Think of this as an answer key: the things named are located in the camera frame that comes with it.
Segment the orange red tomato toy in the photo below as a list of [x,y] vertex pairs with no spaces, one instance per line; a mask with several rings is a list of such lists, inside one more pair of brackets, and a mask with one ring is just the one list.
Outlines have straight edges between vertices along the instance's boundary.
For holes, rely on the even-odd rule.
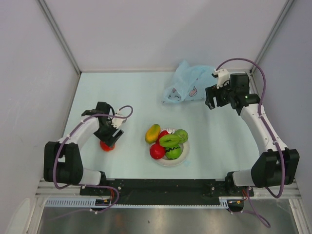
[[110,146],[108,146],[108,145],[107,145],[105,142],[103,142],[103,141],[100,141],[99,144],[100,144],[101,149],[102,149],[103,151],[105,151],[105,152],[110,152],[110,151],[112,151],[112,150],[115,149],[115,145],[113,145],[112,147],[110,147]]

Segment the light blue plastic bag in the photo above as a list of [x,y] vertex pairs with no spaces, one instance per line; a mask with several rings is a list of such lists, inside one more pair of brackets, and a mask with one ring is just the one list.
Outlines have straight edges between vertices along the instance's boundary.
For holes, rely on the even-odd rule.
[[216,84],[216,79],[212,76],[213,71],[211,66],[190,66],[183,60],[163,91],[162,103],[178,104],[205,99],[205,88]]

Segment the yellow orange mango toy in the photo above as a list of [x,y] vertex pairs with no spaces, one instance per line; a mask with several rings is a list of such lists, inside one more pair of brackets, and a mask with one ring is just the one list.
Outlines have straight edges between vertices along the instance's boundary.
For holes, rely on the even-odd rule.
[[160,130],[161,128],[158,124],[153,124],[145,134],[145,141],[148,144],[156,142],[160,134]]

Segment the red bell pepper toy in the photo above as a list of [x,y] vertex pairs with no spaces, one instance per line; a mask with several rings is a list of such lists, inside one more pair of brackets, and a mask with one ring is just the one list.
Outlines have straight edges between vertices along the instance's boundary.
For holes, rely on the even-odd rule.
[[165,135],[167,135],[167,134],[169,134],[167,130],[162,131],[162,132],[158,135],[158,138],[157,138],[156,143],[159,144],[159,140],[160,140],[163,136],[165,136]]

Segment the red apple toy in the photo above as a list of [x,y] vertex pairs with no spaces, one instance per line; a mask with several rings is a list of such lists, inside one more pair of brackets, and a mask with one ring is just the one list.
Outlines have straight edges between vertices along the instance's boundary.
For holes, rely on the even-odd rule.
[[165,153],[165,148],[160,144],[154,144],[150,147],[150,156],[155,160],[163,158]]

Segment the green custard apple toy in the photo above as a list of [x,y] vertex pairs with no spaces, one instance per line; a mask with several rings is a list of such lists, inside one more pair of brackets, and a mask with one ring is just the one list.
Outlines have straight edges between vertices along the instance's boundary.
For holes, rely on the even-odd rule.
[[174,132],[174,134],[180,138],[179,144],[183,144],[188,141],[189,135],[185,130],[178,129]]

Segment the small green lime toy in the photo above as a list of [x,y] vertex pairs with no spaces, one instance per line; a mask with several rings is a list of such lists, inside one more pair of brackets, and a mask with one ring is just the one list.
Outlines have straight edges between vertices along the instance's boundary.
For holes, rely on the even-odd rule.
[[159,144],[164,148],[169,148],[179,144],[180,140],[181,138],[177,135],[167,134],[159,139]]

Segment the green watermelon toy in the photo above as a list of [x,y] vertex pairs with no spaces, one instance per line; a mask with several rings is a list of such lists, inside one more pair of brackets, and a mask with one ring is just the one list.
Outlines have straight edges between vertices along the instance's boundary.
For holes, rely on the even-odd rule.
[[173,147],[165,148],[165,152],[165,155],[169,160],[175,160],[181,156],[182,148],[177,144]]

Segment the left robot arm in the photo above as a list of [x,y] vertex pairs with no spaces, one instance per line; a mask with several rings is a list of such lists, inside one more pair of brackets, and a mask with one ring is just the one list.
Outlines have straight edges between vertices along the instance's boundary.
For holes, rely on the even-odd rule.
[[98,102],[95,109],[84,111],[79,124],[68,135],[46,143],[44,180],[55,184],[88,185],[97,195],[104,194],[108,189],[105,172],[86,169],[80,150],[91,136],[113,147],[123,134],[120,126],[125,121],[126,117],[106,102]]

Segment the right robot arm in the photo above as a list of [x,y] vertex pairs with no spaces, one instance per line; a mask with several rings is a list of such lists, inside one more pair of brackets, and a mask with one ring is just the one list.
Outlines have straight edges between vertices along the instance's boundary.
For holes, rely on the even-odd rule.
[[231,74],[226,69],[214,71],[217,83],[205,89],[205,104],[209,109],[231,105],[244,120],[254,137],[259,158],[248,170],[229,172],[225,191],[237,195],[243,187],[283,189],[294,181],[299,163],[299,153],[289,149],[269,122],[258,94],[250,92],[247,74]]

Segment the white paper plate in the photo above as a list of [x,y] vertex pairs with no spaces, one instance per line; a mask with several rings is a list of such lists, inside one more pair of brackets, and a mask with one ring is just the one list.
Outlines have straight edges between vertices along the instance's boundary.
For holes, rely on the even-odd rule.
[[167,167],[177,166],[186,160],[190,144],[186,130],[164,128],[153,125],[146,133],[149,153],[158,164]]

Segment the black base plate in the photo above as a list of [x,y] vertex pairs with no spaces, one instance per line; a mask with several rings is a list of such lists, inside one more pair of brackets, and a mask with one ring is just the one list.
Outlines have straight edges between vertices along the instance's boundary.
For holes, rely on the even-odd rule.
[[205,206],[219,198],[242,197],[253,189],[216,179],[108,179],[106,186],[119,192],[118,205]]

